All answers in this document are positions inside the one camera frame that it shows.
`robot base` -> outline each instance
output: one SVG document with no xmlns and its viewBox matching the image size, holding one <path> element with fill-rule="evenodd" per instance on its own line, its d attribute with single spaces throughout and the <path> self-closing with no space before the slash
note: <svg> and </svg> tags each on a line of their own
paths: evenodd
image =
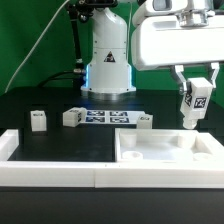
<svg viewBox="0 0 224 224">
<path fill-rule="evenodd" d="M 131 88 L 127 92 L 121 93 L 100 93 L 100 92 L 93 92 L 90 90 L 81 90 L 81 94 L 84 97 L 89 97 L 97 100 L 108 100 L 108 101 L 119 101 L 123 99 L 127 99 L 129 97 L 135 97 L 136 88 Z"/>
</svg>

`green backdrop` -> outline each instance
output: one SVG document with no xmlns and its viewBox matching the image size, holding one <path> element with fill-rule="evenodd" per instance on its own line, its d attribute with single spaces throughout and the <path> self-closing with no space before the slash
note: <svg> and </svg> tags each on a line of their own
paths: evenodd
<svg viewBox="0 0 224 224">
<path fill-rule="evenodd" d="M 0 94 L 4 93 L 10 77 L 62 3 L 62 0 L 0 0 Z M 133 13 L 137 8 L 137 4 L 133 3 Z M 129 3 L 122 3 L 113 11 L 128 22 Z M 88 63 L 92 57 L 91 27 L 91 21 L 86 24 L 79 24 L 82 55 L 85 63 Z M 11 88 L 36 86 L 51 74 L 73 69 L 74 66 L 75 48 L 72 30 L 68 15 L 63 10 L 19 72 Z M 197 67 L 187 68 L 185 75 L 186 77 L 196 77 L 207 74 L 202 67 Z M 139 72 L 133 69 L 133 84 L 138 89 L 177 89 L 177 85 L 168 70 Z M 72 84 L 70 81 L 55 81 L 48 85 L 71 86 Z M 213 94 L 213 99 L 224 107 L 223 89 L 224 67 L 222 66 L 217 78 L 217 91 Z"/>
</svg>

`small white cube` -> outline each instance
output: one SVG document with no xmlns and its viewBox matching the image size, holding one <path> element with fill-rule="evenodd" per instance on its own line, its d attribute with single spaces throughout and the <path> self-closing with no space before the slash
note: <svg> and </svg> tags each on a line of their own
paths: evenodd
<svg viewBox="0 0 224 224">
<path fill-rule="evenodd" d="M 63 113 L 63 126 L 76 127 L 85 117 L 86 109 L 74 107 Z"/>
<path fill-rule="evenodd" d="M 152 129 L 153 115 L 142 114 L 137 120 L 137 129 Z"/>
<path fill-rule="evenodd" d="M 32 131 L 47 131 L 47 119 L 44 111 L 30 111 Z"/>
</svg>

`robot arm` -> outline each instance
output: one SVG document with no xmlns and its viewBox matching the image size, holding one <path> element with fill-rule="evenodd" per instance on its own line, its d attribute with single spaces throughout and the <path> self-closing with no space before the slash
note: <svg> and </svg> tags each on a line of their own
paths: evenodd
<svg viewBox="0 0 224 224">
<path fill-rule="evenodd" d="M 184 127 L 193 129 L 206 113 L 219 62 L 224 61 L 224 16 L 212 0 L 147 0 L 133 17 L 133 64 L 138 70 L 171 68 L 183 96 Z M 209 78 L 186 80 L 184 66 L 206 64 Z"/>
<path fill-rule="evenodd" d="M 86 66 L 83 96 L 116 101 L 135 94 L 127 54 L 128 27 L 110 11 L 117 4 L 117 0 L 77 0 L 75 4 L 81 22 L 93 21 L 93 56 Z"/>
</svg>

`white block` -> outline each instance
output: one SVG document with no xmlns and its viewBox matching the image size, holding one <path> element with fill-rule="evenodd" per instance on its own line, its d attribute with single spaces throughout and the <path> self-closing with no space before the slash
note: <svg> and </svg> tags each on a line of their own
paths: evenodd
<svg viewBox="0 0 224 224">
<path fill-rule="evenodd" d="M 63 126 L 76 127 L 85 117 L 86 109 L 74 107 L 63 113 Z"/>
<path fill-rule="evenodd" d="M 32 131 L 47 131 L 47 119 L 44 111 L 30 111 Z"/>
<path fill-rule="evenodd" d="M 185 94 L 180 111 L 184 115 L 183 126 L 194 129 L 198 119 L 204 119 L 213 85 L 204 77 L 190 78 L 192 92 Z"/>
<path fill-rule="evenodd" d="M 152 129 L 153 115 L 142 114 L 137 120 L 137 129 Z"/>
</svg>

